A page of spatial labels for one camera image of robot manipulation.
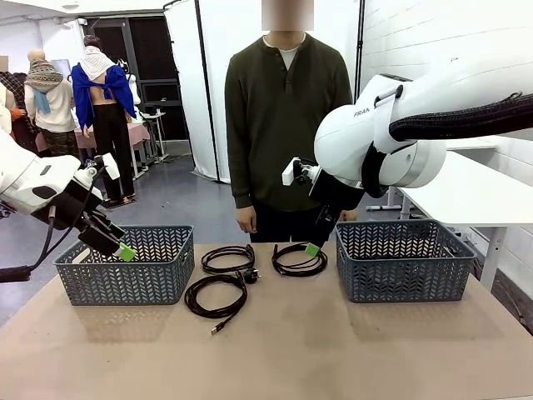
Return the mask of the person's right hand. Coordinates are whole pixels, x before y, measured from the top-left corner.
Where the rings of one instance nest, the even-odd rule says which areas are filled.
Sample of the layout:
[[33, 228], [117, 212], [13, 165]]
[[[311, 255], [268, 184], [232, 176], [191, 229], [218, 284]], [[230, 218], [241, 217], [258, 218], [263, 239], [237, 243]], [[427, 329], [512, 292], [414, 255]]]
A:
[[257, 232], [257, 214], [253, 206], [238, 208], [236, 211], [236, 221], [244, 233]]

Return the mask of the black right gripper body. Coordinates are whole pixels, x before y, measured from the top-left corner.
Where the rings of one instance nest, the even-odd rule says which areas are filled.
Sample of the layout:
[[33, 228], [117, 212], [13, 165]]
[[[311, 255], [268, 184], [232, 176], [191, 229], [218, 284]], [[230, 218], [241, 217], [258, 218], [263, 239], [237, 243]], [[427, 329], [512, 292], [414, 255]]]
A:
[[349, 186], [321, 169], [311, 186], [309, 198], [341, 212], [355, 209], [365, 193], [363, 188]]

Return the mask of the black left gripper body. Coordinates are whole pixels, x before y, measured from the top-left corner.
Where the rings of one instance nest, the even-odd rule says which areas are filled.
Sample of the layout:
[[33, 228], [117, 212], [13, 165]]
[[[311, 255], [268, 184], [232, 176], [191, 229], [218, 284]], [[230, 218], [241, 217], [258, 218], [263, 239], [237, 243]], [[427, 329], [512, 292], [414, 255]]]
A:
[[69, 228], [79, 213], [88, 213], [102, 202], [102, 193], [94, 187], [89, 191], [79, 182], [70, 182], [65, 190], [53, 199], [56, 207], [54, 228]]

